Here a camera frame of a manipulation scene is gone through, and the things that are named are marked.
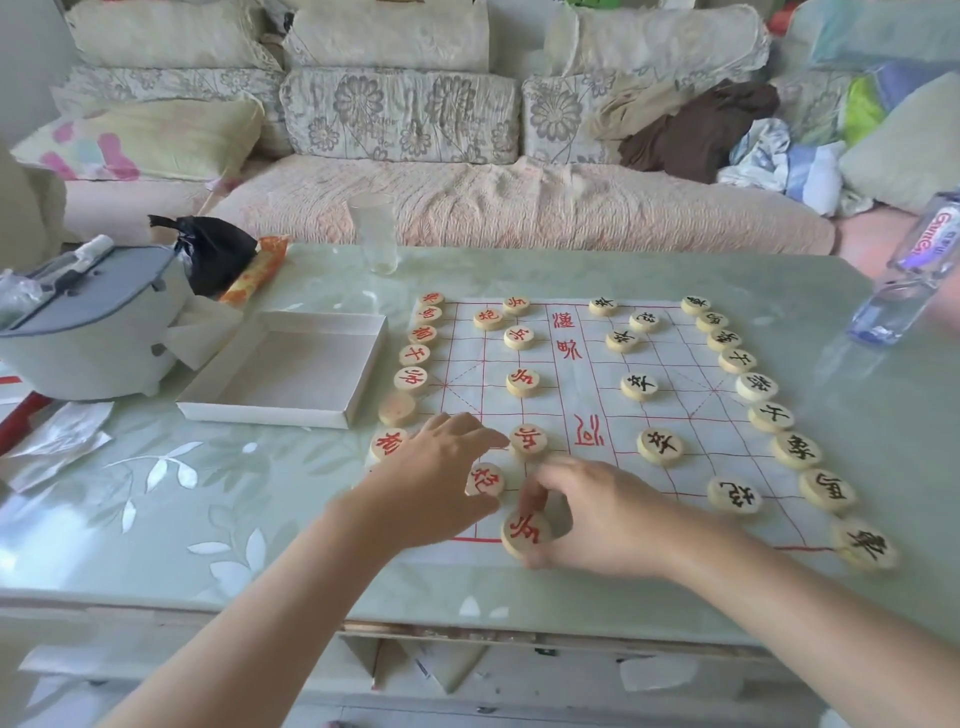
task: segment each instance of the glass cup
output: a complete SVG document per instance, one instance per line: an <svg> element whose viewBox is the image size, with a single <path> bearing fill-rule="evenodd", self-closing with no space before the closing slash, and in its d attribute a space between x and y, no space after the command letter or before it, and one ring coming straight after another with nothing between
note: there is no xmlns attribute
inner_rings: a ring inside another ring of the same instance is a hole
<svg viewBox="0 0 960 728"><path fill-rule="evenodd" d="M370 270L378 276L389 276L399 263L394 198L379 192L353 195L347 200L347 208L356 231L356 244Z"/></svg>

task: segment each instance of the white paper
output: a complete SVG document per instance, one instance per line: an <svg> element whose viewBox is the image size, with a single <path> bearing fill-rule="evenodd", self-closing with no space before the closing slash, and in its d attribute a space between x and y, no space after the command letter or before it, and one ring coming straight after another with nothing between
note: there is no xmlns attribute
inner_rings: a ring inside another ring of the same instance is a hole
<svg viewBox="0 0 960 728"><path fill-rule="evenodd" d="M68 402L6 455L0 456L0 480L23 493L65 466L108 443L100 430L113 402Z"/></svg>
<svg viewBox="0 0 960 728"><path fill-rule="evenodd" d="M682 293L688 292L678 292L678 300ZM607 318L592 315L585 300L536 301L527 314L508 316L503 328L484 334L473 324L473 315L484 308L501 310L502 298L447 301L443 318L433 324L441 338L431 347L431 386L420 399L420 413L470 412L507 434L524 422L538 425L546 431L550 449L611 463L701 508L710 508L711 478L740 477L765 500L760 513L744 521L747 530L820 571L841 572L830 550L830 516L803 499L796 473L772 457L771 436L748 421L747 405L735 392L736 376L720 368L717 352L707 347L707 335L696 328L693 317L677 302L619 303L615 315ZM714 303L724 313L722 303ZM658 314L660 327L638 334L640 342L632 352L610 351L606 335L629 328L631 314L639 309ZM517 322L533 330L536 343L531 349L516 352L504 344L504 330ZM758 371L764 371L763 364L761 360ZM523 367L540 375L540 391L519 400L509 394L505 380ZM643 404L628 399L619 389L628 372L652 376L660 391ZM791 397L790 382L781 381L780 388ZM687 454L669 470L637 453L637 436L653 425L684 441ZM491 450L481 460L499 467L507 480L500 511L454 541L404 551L398 561L518 565L500 543L500 528L516 508L525 475L535 466L524 466L507 450ZM564 532L567 513L561 501L551 500L546 516L556 532Z"/></svg>

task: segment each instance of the floral pattern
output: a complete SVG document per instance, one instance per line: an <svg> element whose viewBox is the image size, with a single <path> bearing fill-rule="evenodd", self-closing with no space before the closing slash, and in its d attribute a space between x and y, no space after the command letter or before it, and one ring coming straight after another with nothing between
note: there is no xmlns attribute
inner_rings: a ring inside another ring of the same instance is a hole
<svg viewBox="0 0 960 728"><path fill-rule="evenodd" d="M469 164L519 155L519 89L497 76L298 68L280 100L299 154Z"/></svg>
<svg viewBox="0 0 960 728"><path fill-rule="evenodd" d="M75 65L51 93L63 116L83 116L130 101L199 99L230 101L250 97L263 104L263 131L257 151L268 157L293 154L280 104L284 74L259 68L99 68Z"/></svg>
<svg viewBox="0 0 960 728"><path fill-rule="evenodd" d="M654 85L668 78L654 67L639 68L629 74L642 85ZM702 93L725 78L752 81L756 72L749 68L726 71L694 71L676 78ZM597 141L584 128L586 119L604 103L613 88L616 72L595 71L578 76L553 76L523 82L523 154L549 163L588 162L617 164L618 142Z"/></svg>

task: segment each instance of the person's left hand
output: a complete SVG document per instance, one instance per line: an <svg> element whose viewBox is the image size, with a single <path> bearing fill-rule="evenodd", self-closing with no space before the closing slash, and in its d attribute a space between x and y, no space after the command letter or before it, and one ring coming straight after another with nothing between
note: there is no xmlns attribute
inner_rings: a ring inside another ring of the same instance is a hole
<svg viewBox="0 0 960 728"><path fill-rule="evenodd" d="M468 496L465 489L473 462L509 444L466 412L437 415L351 494L377 514L377 528L401 549L446 541L499 508L496 497Z"/></svg>

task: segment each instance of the hand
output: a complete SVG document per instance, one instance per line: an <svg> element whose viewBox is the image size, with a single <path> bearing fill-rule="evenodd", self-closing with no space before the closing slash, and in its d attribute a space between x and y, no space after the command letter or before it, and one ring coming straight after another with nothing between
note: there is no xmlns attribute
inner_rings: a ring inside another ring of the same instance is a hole
<svg viewBox="0 0 960 728"><path fill-rule="evenodd" d="M520 512L540 511L548 491L566 496L573 528L524 557L532 569L572 567L607 576L662 576L696 541L710 514L681 505L635 475L607 463L554 455L531 473L520 492Z"/></svg>
<svg viewBox="0 0 960 728"><path fill-rule="evenodd" d="M468 496L465 489L473 462L509 444L466 412L437 415L351 495L374 509L378 530L396 537L400 549L446 541L500 507L496 497Z"/></svg>

